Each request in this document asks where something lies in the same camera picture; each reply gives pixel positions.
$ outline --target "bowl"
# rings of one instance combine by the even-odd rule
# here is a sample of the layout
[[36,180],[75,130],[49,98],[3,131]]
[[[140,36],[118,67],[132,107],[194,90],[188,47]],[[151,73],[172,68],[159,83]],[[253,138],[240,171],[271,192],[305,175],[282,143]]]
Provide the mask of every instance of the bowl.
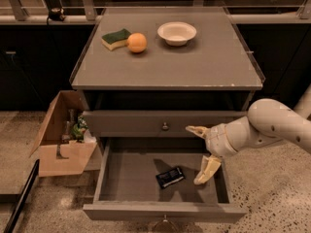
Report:
[[170,46],[183,46],[196,35],[195,27],[180,21],[168,22],[159,27],[157,34]]

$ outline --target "drawer knob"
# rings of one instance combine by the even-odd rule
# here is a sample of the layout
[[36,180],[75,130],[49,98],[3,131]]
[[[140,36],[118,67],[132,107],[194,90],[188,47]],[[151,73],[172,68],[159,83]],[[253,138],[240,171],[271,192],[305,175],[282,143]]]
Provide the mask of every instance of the drawer knob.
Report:
[[169,126],[168,126],[168,124],[167,124],[166,122],[163,123],[163,125],[162,125],[162,130],[163,130],[163,131],[169,130]]

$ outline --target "cardboard box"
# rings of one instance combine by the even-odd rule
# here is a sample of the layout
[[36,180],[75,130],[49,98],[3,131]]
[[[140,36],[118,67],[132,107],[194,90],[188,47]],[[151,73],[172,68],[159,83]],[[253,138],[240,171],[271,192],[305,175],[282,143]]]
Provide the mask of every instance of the cardboard box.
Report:
[[60,91],[50,104],[30,152],[39,150],[39,177],[79,175],[84,170],[100,169],[97,143],[60,144],[69,109],[84,110],[80,96],[77,91]]

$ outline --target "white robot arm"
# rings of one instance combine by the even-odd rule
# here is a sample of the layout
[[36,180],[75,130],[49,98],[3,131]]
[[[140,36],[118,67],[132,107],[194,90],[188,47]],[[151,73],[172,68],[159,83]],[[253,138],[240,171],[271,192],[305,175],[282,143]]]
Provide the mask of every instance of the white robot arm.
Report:
[[250,107],[246,116],[212,128],[188,126],[189,132],[203,138],[211,152],[203,156],[195,184],[206,183],[221,166],[223,158],[244,148],[261,148],[290,141],[311,153],[311,122],[284,104],[261,99]]

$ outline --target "yellow sponge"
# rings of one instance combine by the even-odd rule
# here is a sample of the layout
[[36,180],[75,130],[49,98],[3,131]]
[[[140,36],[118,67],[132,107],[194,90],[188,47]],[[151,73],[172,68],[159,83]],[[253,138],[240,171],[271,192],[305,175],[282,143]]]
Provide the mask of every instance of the yellow sponge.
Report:
[[102,36],[101,42],[108,50],[126,46],[127,38],[131,33],[127,29],[112,32]]

